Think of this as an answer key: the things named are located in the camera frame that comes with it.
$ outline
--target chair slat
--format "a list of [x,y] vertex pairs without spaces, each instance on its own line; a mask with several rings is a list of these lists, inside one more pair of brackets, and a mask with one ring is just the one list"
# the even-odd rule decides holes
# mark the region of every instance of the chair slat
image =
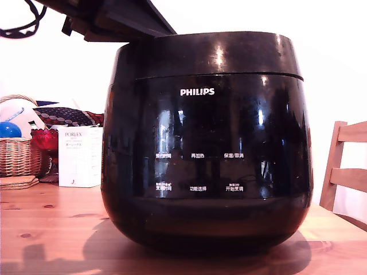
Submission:
[[333,168],[330,182],[367,193],[367,170]]
[[367,121],[341,126],[339,129],[338,141],[367,142]]

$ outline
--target wood grain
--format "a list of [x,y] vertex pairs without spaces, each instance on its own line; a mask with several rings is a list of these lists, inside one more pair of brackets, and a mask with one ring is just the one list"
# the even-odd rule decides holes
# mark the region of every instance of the wood grain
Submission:
[[339,128],[345,125],[347,125],[347,122],[336,121],[334,124],[333,136],[331,137],[329,157],[327,159],[320,199],[320,205],[329,211],[332,211],[334,208],[335,194],[337,192],[337,186],[330,183],[331,171],[333,168],[340,168],[344,143],[338,141],[338,135]]
[[362,192],[367,192],[366,169],[340,169],[333,168],[330,181],[337,185],[343,185]]
[[367,121],[341,126],[339,129],[338,141],[367,142]]
[[1,191],[0,206],[1,274],[367,274],[367,233],[317,205],[266,253],[208,258],[133,243],[108,219],[99,187],[40,183]]

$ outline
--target glossy black surface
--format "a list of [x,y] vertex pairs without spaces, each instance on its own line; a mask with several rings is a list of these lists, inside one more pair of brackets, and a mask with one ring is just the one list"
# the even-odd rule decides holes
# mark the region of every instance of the glossy black surface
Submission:
[[137,78],[119,62],[101,190],[122,233],[158,249],[213,252],[267,248],[296,232],[313,190],[298,77]]
[[114,82],[197,74],[272,73],[302,80],[289,38],[222,32],[156,37],[120,48]]

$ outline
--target chair backrest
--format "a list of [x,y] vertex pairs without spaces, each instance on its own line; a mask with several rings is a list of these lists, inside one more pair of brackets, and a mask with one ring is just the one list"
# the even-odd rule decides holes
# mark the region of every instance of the chair backrest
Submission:
[[367,142],[367,121],[352,125],[335,122],[320,200],[320,205],[329,211],[334,208],[337,185],[367,193],[366,169],[340,169],[344,142]]

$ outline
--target philips logo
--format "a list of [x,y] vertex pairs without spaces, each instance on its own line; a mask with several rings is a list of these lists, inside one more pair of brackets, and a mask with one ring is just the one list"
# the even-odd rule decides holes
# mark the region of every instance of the philips logo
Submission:
[[200,89],[181,89],[181,96],[212,96],[214,94],[214,88],[200,88]]

